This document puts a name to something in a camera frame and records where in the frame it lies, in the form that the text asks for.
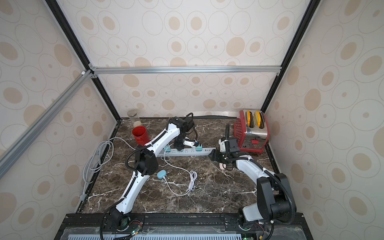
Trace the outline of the teal charger with black cable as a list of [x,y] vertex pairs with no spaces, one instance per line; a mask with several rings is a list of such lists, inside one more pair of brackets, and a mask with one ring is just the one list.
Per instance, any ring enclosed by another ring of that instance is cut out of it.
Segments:
[[203,146],[202,145],[198,145],[197,147],[196,147],[196,151],[197,152],[201,152],[203,150]]

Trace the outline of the blue earbud case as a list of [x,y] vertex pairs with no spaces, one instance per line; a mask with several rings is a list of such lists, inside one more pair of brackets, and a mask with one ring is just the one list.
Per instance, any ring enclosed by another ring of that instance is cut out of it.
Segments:
[[167,175],[166,170],[161,170],[157,173],[157,178],[161,180],[161,179],[164,179],[166,175]]

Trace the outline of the pink earbud case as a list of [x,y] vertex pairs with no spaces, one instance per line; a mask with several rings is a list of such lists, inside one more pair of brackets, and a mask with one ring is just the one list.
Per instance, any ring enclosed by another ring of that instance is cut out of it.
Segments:
[[226,168],[225,168],[225,165],[222,164],[222,163],[220,163],[219,166],[220,166],[220,169],[221,169],[221,170],[225,170],[225,169],[226,169]]

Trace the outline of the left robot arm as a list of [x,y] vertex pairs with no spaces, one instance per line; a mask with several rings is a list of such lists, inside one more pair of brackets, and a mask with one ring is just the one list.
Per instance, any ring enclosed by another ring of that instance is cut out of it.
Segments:
[[178,151],[185,146],[196,148],[199,146],[197,138],[188,138],[190,130],[196,132],[194,114],[189,113],[185,117],[173,117],[167,122],[166,127],[149,143],[139,145],[125,161],[127,169],[133,171],[129,184],[120,199],[110,206],[102,217],[100,231],[103,230],[104,220],[107,217],[112,225],[119,231],[126,230],[129,226],[129,213],[133,209],[134,202],[145,182],[159,168],[157,157],[171,141]]

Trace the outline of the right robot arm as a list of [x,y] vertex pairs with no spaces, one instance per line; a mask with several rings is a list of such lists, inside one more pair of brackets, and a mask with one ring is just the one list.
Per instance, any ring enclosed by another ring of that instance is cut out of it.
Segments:
[[256,184],[257,202],[240,209],[241,226],[257,221],[292,224],[297,207],[287,176],[270,172],[241,151],[230,130],[231,125],[227,124],[225,136],[219,139],[219,148],[212,150],[209,158],[225,170],[238,169]]

